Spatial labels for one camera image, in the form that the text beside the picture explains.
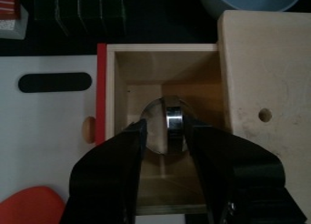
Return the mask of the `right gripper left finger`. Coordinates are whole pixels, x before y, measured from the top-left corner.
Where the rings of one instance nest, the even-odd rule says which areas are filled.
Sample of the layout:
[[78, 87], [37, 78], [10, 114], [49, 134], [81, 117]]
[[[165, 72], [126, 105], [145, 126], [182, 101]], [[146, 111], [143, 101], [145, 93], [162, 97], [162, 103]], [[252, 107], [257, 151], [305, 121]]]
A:
[[142, 119], [81, 158], [61, 224], [135, 224], [146, 141]]

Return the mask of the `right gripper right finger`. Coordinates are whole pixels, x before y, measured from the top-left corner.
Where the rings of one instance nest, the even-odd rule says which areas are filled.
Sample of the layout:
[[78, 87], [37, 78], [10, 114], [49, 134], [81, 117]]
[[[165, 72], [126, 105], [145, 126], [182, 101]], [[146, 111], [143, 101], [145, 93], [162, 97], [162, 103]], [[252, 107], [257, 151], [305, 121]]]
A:
[[193, 117], [184, 119], [184, 131], [209, 224], [306, 224], [278, 156]]

